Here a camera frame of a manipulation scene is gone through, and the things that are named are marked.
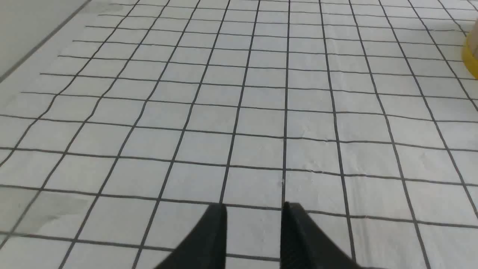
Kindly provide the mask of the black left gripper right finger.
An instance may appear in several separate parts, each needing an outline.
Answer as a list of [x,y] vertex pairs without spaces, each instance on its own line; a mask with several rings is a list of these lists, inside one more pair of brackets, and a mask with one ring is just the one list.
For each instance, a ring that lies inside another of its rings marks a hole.
[[317,226],[305,209],[285,202],[280,221],[281,269],[360,269]]

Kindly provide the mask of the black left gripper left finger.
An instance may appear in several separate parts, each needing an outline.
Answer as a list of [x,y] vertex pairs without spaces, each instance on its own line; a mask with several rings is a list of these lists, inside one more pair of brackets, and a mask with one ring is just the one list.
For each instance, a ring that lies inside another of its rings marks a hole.
[[227,209],[209,205],[185,239],[156,269],[224,269],[226,266]]

